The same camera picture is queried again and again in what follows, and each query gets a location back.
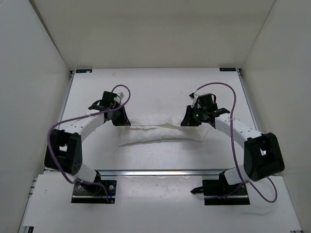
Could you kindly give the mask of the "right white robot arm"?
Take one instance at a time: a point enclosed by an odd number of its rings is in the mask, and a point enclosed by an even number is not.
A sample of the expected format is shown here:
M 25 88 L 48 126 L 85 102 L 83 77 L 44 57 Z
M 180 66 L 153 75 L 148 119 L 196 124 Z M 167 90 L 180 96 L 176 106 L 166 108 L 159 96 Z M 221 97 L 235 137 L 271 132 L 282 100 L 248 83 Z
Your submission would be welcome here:
M 238 144 L 243 149 L 243 163 L 221 172 L 217 180 L 204 184 L 219 196 L 228 195 L 246 182 L 257 182 L 282 172 L 285 164 L 277 137 L 273 133 L 262 133 L 251 129 L 231 116 L 225 108 L 218 108 L 214 94 L 190 94 L 192 104 L 186 108 L 182 127 L 198 127 L 207 123 L 214 129 L 230 137 L 231 145 Z

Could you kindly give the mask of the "white pleated skirt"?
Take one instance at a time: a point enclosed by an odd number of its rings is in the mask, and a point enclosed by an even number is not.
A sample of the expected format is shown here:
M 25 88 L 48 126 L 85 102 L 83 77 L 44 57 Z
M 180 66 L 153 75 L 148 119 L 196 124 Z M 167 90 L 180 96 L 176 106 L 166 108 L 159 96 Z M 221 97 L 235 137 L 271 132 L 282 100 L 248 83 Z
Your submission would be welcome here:
M 130 145 L 160 140 L 194 140 L 202 142 L 208 126 L 182 127 L 181 115 L 144 114 L 129 118 L 130 126 L 119 126 L 119 145 Z

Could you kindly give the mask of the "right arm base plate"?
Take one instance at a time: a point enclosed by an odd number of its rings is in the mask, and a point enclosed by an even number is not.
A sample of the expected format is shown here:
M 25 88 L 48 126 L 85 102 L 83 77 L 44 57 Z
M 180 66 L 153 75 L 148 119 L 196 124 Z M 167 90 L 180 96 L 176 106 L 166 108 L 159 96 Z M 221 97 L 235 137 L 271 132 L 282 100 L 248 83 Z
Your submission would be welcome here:
M 228 185 L 220 180 L 202 180 L 205 206 L 250 205 L 246 185 Z

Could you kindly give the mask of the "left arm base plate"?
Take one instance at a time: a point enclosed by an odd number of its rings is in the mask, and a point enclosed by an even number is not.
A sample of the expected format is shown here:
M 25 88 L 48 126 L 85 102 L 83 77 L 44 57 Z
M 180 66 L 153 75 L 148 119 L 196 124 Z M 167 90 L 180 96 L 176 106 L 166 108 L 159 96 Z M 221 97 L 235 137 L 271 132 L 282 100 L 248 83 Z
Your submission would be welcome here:
M 71 203 L 114 204 L 117 180 L 101 180 L 101 184 L 106 188 L 108 195 L 101 186 L 77 182 L 73 187 Z

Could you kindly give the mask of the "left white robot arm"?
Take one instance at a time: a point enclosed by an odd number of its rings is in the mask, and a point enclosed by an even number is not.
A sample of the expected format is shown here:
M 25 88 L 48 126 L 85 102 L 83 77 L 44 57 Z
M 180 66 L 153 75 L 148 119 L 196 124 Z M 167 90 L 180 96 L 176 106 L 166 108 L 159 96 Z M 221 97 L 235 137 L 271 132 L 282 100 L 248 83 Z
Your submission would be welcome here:
M 130 126 L 123 93 L 105 91 L 101 100 L 94 102 L 84 118 L 79 118 L 65 129 L 52 129 L 44 159 L 44 166 L 73 176 L 90 193 L 102 187 L 99 172 L 83 163 L 83 141 L 98 127 L 111 121 L 115 127 Z

